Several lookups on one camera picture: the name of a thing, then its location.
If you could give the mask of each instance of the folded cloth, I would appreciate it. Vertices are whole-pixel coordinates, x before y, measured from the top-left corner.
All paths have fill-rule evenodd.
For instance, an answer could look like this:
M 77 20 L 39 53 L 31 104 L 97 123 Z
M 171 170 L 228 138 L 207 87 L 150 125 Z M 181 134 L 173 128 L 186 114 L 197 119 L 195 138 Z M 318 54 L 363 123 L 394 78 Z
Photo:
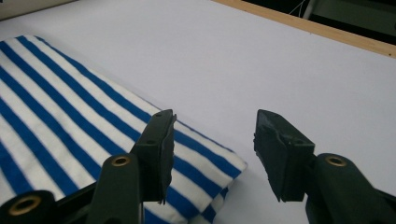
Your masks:
M 91 184 L 160 111 L 32 35 L 0 42 L 0 78 L 0 203 L 34 189 L 59 200 Z M 166 204 L 145 203 L 146 222 L 211 223 L 246 166 L 177 121 Z

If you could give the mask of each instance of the white table surface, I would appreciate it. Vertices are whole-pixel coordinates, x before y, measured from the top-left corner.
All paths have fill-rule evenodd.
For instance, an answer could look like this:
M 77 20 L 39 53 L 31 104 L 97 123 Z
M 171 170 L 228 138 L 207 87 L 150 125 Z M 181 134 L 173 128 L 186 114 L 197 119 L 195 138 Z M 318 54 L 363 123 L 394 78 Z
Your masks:
M 396 61 L 211 1 L 83 0 L 0 21 L 38 35 L 232 148 L 249 165 L 215 223 L 307 223 L 253 151 L 258 109 L 396 195 Z

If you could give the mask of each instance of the white stripe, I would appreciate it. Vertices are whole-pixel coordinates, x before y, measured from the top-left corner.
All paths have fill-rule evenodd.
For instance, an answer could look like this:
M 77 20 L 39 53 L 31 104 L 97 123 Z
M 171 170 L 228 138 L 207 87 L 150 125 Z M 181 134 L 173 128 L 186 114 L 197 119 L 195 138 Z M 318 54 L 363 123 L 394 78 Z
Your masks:
M 132 113 L 117 104 L 112 98 L 105 94 L 98 86 L 91 82 L 88 78 L 82 75 L 76 67 L 69 63 L 62 55 L 50 48 L 45 43 L 37 40 L 34 36 L 26 36 L 29 41 L 35 44 L 42 52 L 47 54 L 53 61 L 55 61 L 62 69 L 67 72 L 76 82 L 78 82 L 87 92 L 90 93 L 101 105 L 107 110 L 114 113 L 119 119 L 125 123 L 133 124 L 134 129 L 140 133 L 146 127 L 146 123 L 135 117 Z
M 159 217 L 169 223 L 186 224 L 187 219 L 184 218 L 172 205 L 166 203 L 165 205 L 158 203 L 144 203 L 145 208 L 148 209 L 154 216 Z
M 178 129 L 182 133 L 186 134 L 190 138 L 194 139 L 195 141 L 201 143 L 203 146 L 210 148 L 210 150 L 226 159 L 229 163 L 231 163 L 235 168 L 240 171 L 244 171 L 247 167 L 247 164 L 242 161 L 235 153 L 219 146 L 218 144 L 214 143 L 213 141 L 201 136 L 199 133 L 192 131 L 190 128 L 186 127 L 185 125 L 181 124 L 180 122 L 175 123 L 175 129 Z
M 89 70 L 91 71 L 91 73 L 95 74 L 97 77 L 99 77 L 104 82 L 106 82 L 109 86 L 111 86 L 116 92 L 121 94 L 123 97 L 128 99 L 130 102 L 133 102 L 134 105 L 136 105 L 141 110 L 149 113 L 151 116 L 160 111 L 159 108 L 148 103 L 147 101 L 140 98 L 139 96 L 132 93 L 131 91 L 128 91 L 127 89 L 123 88 L 120 84 L 115 83 L 114 81 L 108 79 L 105 76 L 102 76 L 101 74 L 96 73 L 95 71 L 92 71 L 91 69 L 89 69 Z
M 210 205 L 212 206 L 213 210 L 218 213 L 220 208 L 224 205 L 224 198 L 221 194 L 218 194 L 218 196 L 216 196 Z
M 204 176 L 212 180 L 222 188 L 227 187 L 227 185 L 233 181 L 233 179 L 222 172 L 218 167 L 216 167 L 212 161 L 207 157 L 202 156 L 198 152 L 175 142 L 175 155 L 179 156 L 184 161 L 188 162 L 190 165 L 198 169 Z
M 15 196 L 14 190 L 8 184 L 6 177 L 4 176 L 2 170 L 0 169 L 0 204 L 5 203 Z
M 50 190 L 57 199 L 61 199 L 64 196 L 61 189 L 58 188 L 56 183 L 44 170 L 30 148 L 24 144 L 15 130 L 9 126 L 2 116 L 0 116 L 0 136 L 3 139 L 7 139 L 7 141 L 3 141 L 2 139 L 3 145 L 5 148 L 8 148 L 9 154 L 21 168 L 34 189 Z
M 64 99 L 69 102 L 90 124 L 98 130 L 105 131 L 104 134 L 115 144 L 124 148 L 125 151 L 133 145 L 133 141 L 129 136 L 120 132 L 111 123 L 96 113 L 89 105 L 87 105 L 67 84 L 65 84 L 56 74 L 54 74 L 46 65 L 26 49 L 16 39 L 8 40 L 9 46 L 22 57 L 30 66 L 32 66 L 48 83 L 56 87 Z
M 171 186 L 200 212 L 203 212 L 213 200 L 203 189 L 175 169 L 172 170 Z
M 88 149 L 86 152 L 93 158 L 97 164 L 102 165 L 110 154 L 104 150 L 96 141 L 82 131 L 79 126 L 64 113 L 64 111 L 22 70 L 17 67 L 3 52 L 0 51 L 0 64 L 4 69 L 13 76 L 70 134 L 73 140 L 82 148 Z
M 0 89 L 7 93 L 2 93 L 3 100 L 14 112 L 22 111 L 22 113 L 18 113 L 18 117 L 35 134 L 41 144 L 48 149 L 48 153 L 69 174 L 77 186 L 83 188 L 91 184 L 94 179 L 73 157 L 58 136 L 3 81 L 0 81 Z

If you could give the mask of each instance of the wooden edge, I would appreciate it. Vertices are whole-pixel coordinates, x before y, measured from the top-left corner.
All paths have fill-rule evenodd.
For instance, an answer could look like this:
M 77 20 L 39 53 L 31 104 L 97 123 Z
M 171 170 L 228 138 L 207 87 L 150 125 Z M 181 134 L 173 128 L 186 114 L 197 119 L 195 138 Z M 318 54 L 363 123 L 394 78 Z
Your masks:
M 396 58 L 396 46 L 381 41 L 377 41 L 365 36 L 355 35 L 346 31 L 332 28 L 313 21 L 304 20 L 285 13 L 274 11 L 266 7 L 256 6 L 254 4 L 241 0 L 212 0 L 223 5 L 237 8 L 248 13 L 264 17 L 271 21 L 278 21 L 288 26 L 292 26 L 315 35 L 321 35 L 332 40 L 336 40 L 360 49 L 370 50 L 391 58 Z

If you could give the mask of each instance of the black plastic part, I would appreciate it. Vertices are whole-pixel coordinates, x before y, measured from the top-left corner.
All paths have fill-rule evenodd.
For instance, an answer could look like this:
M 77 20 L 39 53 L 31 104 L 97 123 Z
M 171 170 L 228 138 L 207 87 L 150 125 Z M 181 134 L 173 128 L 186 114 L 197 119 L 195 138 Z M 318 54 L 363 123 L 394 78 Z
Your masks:
M 57 203 L 59 223 L 82 224 L 87 218 L 96 182 L 62 198 Z
M 136 155 L 108 158 L 96 184 L 86 223 L 144 223 L 139 176 Z
M 139 159 L 144 202 L 164 202 L 166 197 L 172 181 L 175 121 L 172 110 L 153 115 L 131 150 Z
M 52 193 L 35 190 L 9 200 L 0 207 L 0 223 L 57 223 L 56 203 Z
M 315 144 L 282 116 L 266 110 L 258 111 L 254 150 L 278 200 L 303 200 L 304 169 L 314 148 Z
M 396 223 L 394 211 L 349 159 L 318 155 L 315 179 L 333 223 Z
M 393 212 L 396 213 L 396 197 L 379 189 L 377 192 L 385 200 L 385 202 L 387 202 Z
M 305 205 L 309 224 L 333 224 L 332 216 L 324 203 L 314 203 L 309 197 Z

